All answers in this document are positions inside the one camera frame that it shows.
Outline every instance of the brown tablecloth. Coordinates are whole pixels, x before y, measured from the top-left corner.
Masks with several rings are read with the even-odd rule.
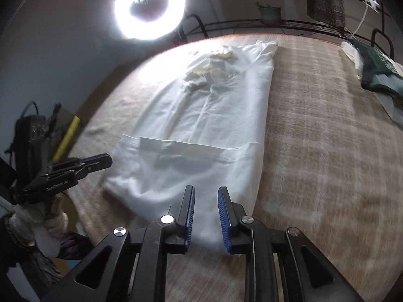
[[[380,302],[403,269],[403,132],[337,45],[297,36],[230,35],[157,55],[98,109],[71,155],[112,152],[152,94],[187,66],[192,51],[279,42],[267,113],[263,174],[253,216],[296,226],[367,302]],[[100,187],[103,172],[69,190],[90,238],[141,226]],[[169,256],[167,301],[243,301],[244,259],[196,246]]]

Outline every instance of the flower pot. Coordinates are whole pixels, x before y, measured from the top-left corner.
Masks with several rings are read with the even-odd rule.
[[[259,8],[261,20],[263,24],[277,24],[281,23],[281,8],[280,7],[267,7]]]

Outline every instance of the green plant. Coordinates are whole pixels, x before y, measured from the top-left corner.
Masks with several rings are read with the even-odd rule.
[[[271,8],[270,4],[266,4],[265,6],[263,4],[260,4],[259,1],[255,2],[256,6],[258,9],[264,9],[264,8]]]

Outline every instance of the potted plant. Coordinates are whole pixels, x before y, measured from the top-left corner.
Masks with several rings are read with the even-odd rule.
[[[272,7],[269,4],[265,6],[260,4],[259,1],[255,2],[263,24],[278,24],[281,23],[281,7]]]

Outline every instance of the white glove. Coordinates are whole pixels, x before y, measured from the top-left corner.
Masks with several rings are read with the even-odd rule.
[[[67,229],[69,219],[62,211],[61,193],[37,204],[14,206],[10,230],[25,246],[34,246],[48,258],[60,251],[60,235]]]

